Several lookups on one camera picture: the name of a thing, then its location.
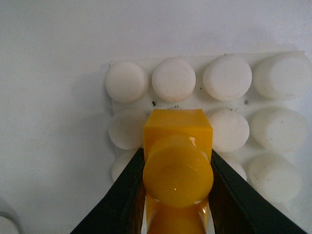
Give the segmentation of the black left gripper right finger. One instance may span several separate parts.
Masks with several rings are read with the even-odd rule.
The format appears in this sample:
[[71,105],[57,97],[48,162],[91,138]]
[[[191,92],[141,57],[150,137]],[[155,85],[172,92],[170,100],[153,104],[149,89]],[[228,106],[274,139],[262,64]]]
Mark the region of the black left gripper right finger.
[[209,207],[217,234],[303,234],[304,230],[265,200],[212,151],[214,183]]

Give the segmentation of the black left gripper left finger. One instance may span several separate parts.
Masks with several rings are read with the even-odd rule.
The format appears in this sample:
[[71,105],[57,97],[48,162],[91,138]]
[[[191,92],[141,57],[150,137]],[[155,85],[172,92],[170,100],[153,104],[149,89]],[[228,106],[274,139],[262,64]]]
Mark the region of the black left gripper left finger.
[[139,148],[104,198],[71,233],[140,234],[146,196],[144,165],[144,150]]

